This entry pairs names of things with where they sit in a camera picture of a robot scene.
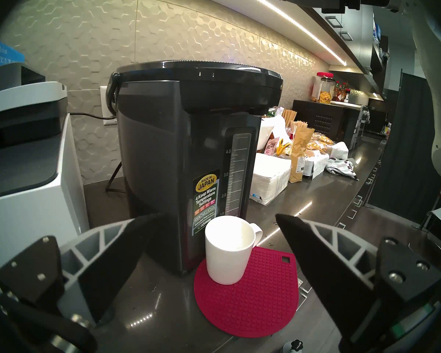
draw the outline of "trivet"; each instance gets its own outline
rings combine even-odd
[[[204,259],[194,277],[194,295],[204,316],[228,334],[276,333],[291,321],[299,302],[294,254],[253,248],[245,274],[233,285],[214,282]]]

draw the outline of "hexagonal tile backsplash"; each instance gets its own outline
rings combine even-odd
[[[281,34],[209,0],[25,0],[0,40],[69,90],[69,112],[101,115],[99,87],[119,66],[162,59],[256,65],[281,73],[281,106],[309,96],[329,65]],[[117,127],[73,116],[84,183],[110,178],[120,162]]]

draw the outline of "led light strip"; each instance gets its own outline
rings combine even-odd
[[[338,55],[336,55],[328,46],[326,46],[323,42],[321,42],[314,34],[312,34],[309,30],[307,30],[304,26],[302,26],[300,23],[298,23],[296,20],[294,20],[292,17],[287,15],[285,12],[278,9],[276,6],[272,5],[266,0],[257,0],[259,3],[265,5],[267,8],[273,10],[278,15],[285,18],[287,21],[289,21],[294,26],[297,26],[299,29],[301,29],[304,33],[306,33],[308,36],[310,36],[313,40],[315,40],[317,43],[319,43],[327,52],[329,52],[331,55],[333,55],[335,58],[339,60],[339,62],[343,65],[346,65],[346,62],[341,59]]]

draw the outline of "power cord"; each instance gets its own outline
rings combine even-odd
[[[84,116],[90,116],[93,117],[95,119],[100,119],[100,120],[113,120],[116,118],[116,116],[112,116],[112,117],[102,117],[102,116],[97,116],[97,115],[93,115],[90,113],[69,113],[69,115],[84,115]],[[119,172],[119,170],[121,169],[122,166],[122,162],[119,162],[119,164],[117,165],[116,169],[113,172],[113,175],[111,176],[108,184],[105,187],[105,192],[119,192],[119,193],[126,193],[126,191],[124,190],[120,190],[117,188],[110,188],[111,184],[114,181],[114,178],[116,177],[117,173]]]
[[[114,177],[116,177],[116,175],[117,175],[117,173],[119,172],[119,170],[121,169],[121,166],[122,166],[122,165],[123,165],[123,163],[122,163],[122,162],[119,162],[119,164],[117,165],[116,169],[114,170],[113,175],[111,176],[111,178],[110,178],[108,184],[106,185],[106,187],[105,187],[105,189],[104,189],[106,192],[120,192],[120,193],[126,193],[126,191],[124,191],[124,190],[120,190],[120,189],[117,189],[117,188],[110,188],[111,184],[113,183]]]
[[[85,116],[94,117],[95,119],[100,119],[100,120],[114,120],[116,118],[116,116],[102,117],[102,116],[93,115],[91,113],[69,113],[69,115],[85,115]]]

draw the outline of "carrying handle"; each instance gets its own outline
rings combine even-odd
[[[116,116],[116,110],[113,107],[113,98],[114,92],[116,91],[116,87],[121,80],[121,73],[113,72],[110,76],[110,81],[108,82],[108,86],[106,87],[106,106],[110,113]]]
[[[259,241],[261,240],[261,237],[263,236],[263,231],[255,223],[251,223],[250,226],[252,227],[253,231],[255,232],[255,242],[254,242],[253,246],[256,247],[257,244],[259,243]]]

